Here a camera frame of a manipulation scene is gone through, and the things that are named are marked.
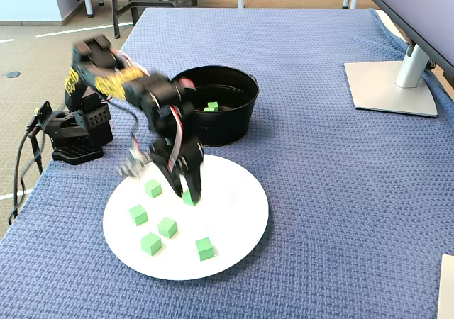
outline white round plate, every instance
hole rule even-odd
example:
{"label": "white round plate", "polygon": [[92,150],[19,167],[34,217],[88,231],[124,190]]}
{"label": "white round plate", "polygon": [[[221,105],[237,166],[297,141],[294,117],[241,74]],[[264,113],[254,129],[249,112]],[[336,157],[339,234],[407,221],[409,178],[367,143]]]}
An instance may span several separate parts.
{"label": "white round plate", "polygon": [[[162,194],[150,198],[145,182],[156,179]],[[182,178],[183,189],[186,184]],[[205,155],[201,166],[201,200],[183,202],[161,171],[150,163],[140,180],[127,177],[112,193],[104,210],[104,237],[112,252],[137,272],[166,280],[204,278],[232,267],[258,244],[268,222],[268,201],[259,181],[228,159]],[[129,209],[141,204],[148,222],[136,226]],[[157,224],[164,217],[177,221],[178,231],[167,239]],[[159,235],[161,250],[153,256],[142,251],[140,239]],[[214,257],[200,261],[196,241],[209,237]]]}

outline silver monitor base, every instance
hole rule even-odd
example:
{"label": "silver monitor base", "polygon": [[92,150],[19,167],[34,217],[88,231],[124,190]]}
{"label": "silver monitor base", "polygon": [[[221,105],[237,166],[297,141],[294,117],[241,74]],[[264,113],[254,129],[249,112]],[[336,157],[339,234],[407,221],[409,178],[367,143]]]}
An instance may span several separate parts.
{"label": "silver monitor base", "polygon": [[410,89],[395,83],[402,62],[347,62],[348,83],[356,108],[437,116],[437,108],[424,79]]}

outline black bowl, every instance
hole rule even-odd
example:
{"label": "black bowl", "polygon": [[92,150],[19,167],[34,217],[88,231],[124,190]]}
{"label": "black bowl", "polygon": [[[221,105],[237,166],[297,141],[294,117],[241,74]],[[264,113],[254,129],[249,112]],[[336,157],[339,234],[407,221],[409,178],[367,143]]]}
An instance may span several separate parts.
{"label": "black bowl", "polygon": [[[203,145],[227,145],[247,133],[259,94],[253,76],[230,67],[203,66],[188,69],[173,80],[181,78],[192,80],[196,87],[189,101],[196,109],[196,133]],[[212,101],[218,103],[219,111],[204,111]]]}

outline green block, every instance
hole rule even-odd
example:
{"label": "green block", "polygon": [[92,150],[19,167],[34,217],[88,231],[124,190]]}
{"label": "green block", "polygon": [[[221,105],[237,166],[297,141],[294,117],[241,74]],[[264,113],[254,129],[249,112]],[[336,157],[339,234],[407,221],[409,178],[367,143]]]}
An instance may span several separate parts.
{"label": "green block", "polygon": [[129,210],[129,215],[131,216],[131,220],[135,223],[135,225],[141,225],[148,221],[147,212],[145,209],[139,204],[134,208]]}
{"label": "green block", "polygon": [[158,181],[152,179],[151,181],[145,183],[145,192],[149,195],[149,197],[155,198],[156,196],[162,194],[162,188]]}
{"label": "green block", "polygon": [[177,222],[171,218],[163,218],[162,221],[159,222],[159,225],[157,225],[157,230],[162,236],[171,239],[178,230]]}
{"label": "green block", "polygon": [[212,101],[208,103],[209,108],[213,108],[215,111],[219,111],[219,105],[217,101]]}
{"label": "green block", "polygon": [[190,193],[189,189],[187,189],[182,194],[182,198],[183,198],[183,202],[185,202],[186,204],[189,204],[190,206],[195,206],[200,201],[200,198],[199,198],[199,201],[197,201],[196,203],[192,202],[191,193]]}
{"label": "green block", "polygon": [[149,233],[146,235],[141,241],[140,244],[142,245],[142,250],[149,255],[154,255],[157,253],[158,250],[161,249],[161,239],[159,236]]}
{"label": "green block", "polygon": [[204,261],[214,256],[213,246],[209,237],[196,241],[197,252],[200,256],[200,261]]}

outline blue textured blanket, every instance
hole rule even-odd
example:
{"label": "blue textured blanket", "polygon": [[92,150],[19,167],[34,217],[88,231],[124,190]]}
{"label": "blue textured blanket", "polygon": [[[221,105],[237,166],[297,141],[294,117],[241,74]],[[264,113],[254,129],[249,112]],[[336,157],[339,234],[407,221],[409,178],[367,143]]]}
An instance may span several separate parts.
{"label": "blue textured blanket", "polygon": [[441,255],[454,253],[454,109],[425,74],[438,118],[355,110],[343,64],[405,51],[374,11],[148,9],[123,49],[170,77],[201,65],[257,77],[246,137],[206,151],[258,178],[267,230],[206,279],[162,281],[120,262],[101,220],[133,121],[112,106],[105,157],[51,162],[0,242],[0,317],[436,316]]}

